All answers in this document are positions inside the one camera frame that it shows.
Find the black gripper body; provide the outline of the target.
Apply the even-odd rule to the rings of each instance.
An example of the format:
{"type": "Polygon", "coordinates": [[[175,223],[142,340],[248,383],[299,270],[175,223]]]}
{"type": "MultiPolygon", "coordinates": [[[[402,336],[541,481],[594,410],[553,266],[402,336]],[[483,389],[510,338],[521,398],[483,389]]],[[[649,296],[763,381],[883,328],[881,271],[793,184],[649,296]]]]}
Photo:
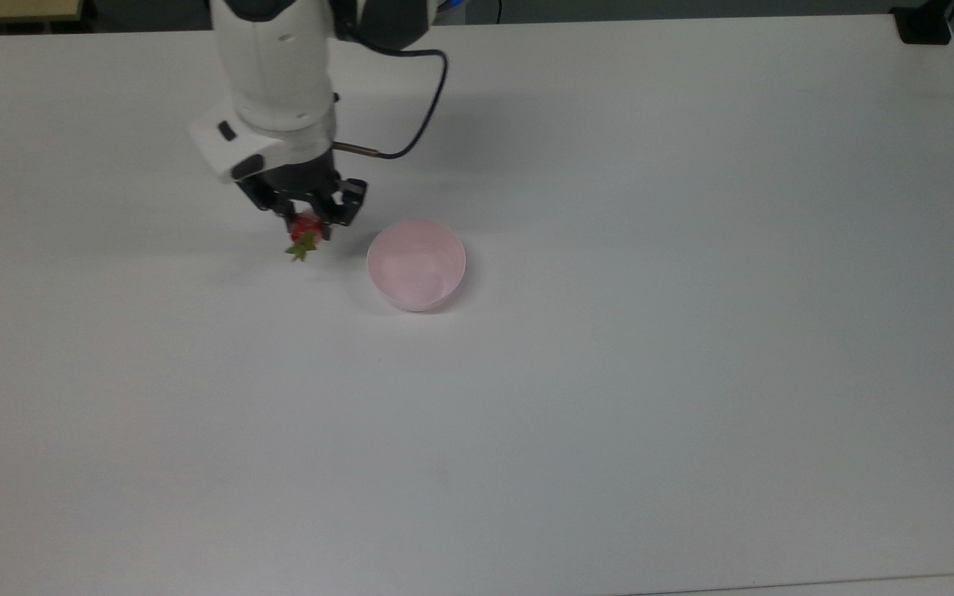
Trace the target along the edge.
{"type": "Polygon", "coordinates": [[[276,175],[301,194],[299,200],[313,199],[316,203],[319,203],[319,186],[331,180],[340,180],[333,150],[323,152],[313,160],[272,167],[258,175],[276,175]]]}

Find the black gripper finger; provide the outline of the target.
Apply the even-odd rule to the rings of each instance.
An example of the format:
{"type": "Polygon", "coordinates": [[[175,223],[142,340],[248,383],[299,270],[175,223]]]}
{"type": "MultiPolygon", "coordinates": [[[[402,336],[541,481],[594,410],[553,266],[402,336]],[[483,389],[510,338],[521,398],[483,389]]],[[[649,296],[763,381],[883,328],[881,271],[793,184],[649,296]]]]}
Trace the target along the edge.
{"type": "Polygon", "coordinates": [[[368,191],[364,180],[331,180],[319,186],[319,218],[325,225],[350,226],[368,191]]]}
{"type": "Polygon", "coordinates": [[[236,186],[250,199],[258,210],[272,212],[282,220],[285,228],[292,229],[298,211],[296,201],[301,194],[284,184],[276,175],[253,175],[236,181],[236,186]]]}

